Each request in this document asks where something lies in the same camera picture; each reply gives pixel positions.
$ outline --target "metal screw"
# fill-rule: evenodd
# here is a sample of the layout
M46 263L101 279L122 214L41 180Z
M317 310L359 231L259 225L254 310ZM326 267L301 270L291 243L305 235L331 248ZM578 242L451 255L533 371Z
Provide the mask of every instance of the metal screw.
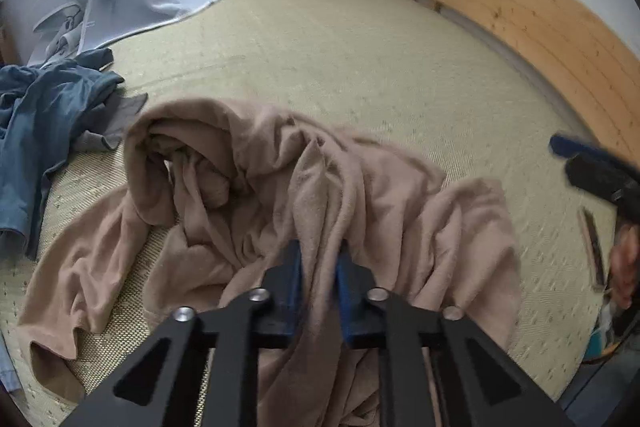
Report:
M269 297L271 297L271 294L266 288L254 288L249 292L250 301L263 302L266 301Z
M373 302L386 301L389 298L389 292L384 288L372 288L367 292L367 299Z
M183 306L174 311L174 319L178 322L188 322L195 317L196 312L188 306Z
M455 306L447 306L442 311L442 316L448 321L458 321L465 316L464 312Z

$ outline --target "blue garment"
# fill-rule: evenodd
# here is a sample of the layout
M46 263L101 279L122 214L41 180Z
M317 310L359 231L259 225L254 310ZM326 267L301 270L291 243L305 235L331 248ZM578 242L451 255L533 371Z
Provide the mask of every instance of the blue garment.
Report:
M0 381L8 393L21 388L18 374L15 372L14 363L4 345L4 337L0 331Z
M85 131L83 115L124 81L97 71L111 62L103 49L42 69L0 69L0 255L35 259L52 174Z

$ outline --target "fabric fold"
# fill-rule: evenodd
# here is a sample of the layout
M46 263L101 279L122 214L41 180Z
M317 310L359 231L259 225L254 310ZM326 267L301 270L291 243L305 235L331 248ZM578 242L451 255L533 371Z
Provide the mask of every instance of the fabric fold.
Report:
M344 349L332 300L343 238L381 286L427 309L455 303L508 343L520 279L494 180L443 187L434 164L389 144L211 99L151 108L129 129L124 157L127 185L60 234L19 317L23 356L63 399L82 394L61 368L77 356L75 329L104 330L151 226L172 227L143 291L152 326L179 306L226 305L300 240L307 312L290 349L260 357L260 425L377 421L377 357Z

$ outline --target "human hand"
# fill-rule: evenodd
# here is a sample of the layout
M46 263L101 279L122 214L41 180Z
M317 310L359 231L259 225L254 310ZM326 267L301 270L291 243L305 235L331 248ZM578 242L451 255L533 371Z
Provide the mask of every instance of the human hand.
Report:
M623 225L620 240L611 249L611 292L614 302L623 309L631 306L631 298L638 284L636 260L640 250L638 227Z

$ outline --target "gray garment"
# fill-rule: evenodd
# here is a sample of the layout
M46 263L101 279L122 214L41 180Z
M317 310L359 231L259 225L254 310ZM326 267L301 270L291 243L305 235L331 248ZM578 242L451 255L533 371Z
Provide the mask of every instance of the gray garment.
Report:
M0 69L0 255L35 259L51 177L86 130L84 115L124 79L109 49L85 52L42 69Z
M73 142L72 149L75 152L116 150L147 98L146 92L130 98L120 96L117 91L112 93L104 103L87 112L83 118L86 131Z
M8 393L17 391L22 387L18 374L15 372L14 363L6 350L2 331L0 331L0 381L2 381L2 385L4 385Z

